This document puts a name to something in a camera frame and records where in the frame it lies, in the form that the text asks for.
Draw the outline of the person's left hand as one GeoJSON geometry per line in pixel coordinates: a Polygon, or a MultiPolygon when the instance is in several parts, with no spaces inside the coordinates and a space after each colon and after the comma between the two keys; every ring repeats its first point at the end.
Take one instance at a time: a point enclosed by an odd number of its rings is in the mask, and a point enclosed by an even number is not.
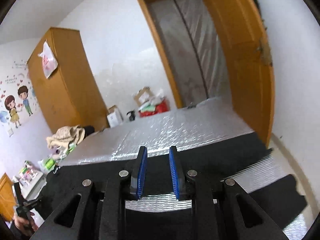
{"type": "Polygon", "coordinates": [[[30,213],[31,217],[29,219],[25,219],[22,217],[19,217],[18,215],[14,215],[14,224],[15,227],[25,236],[32,236],[34,232],[38,230],[38,226],[35,223],[35,220],[32,216],[34,216],[34,213],[30,213]]]}

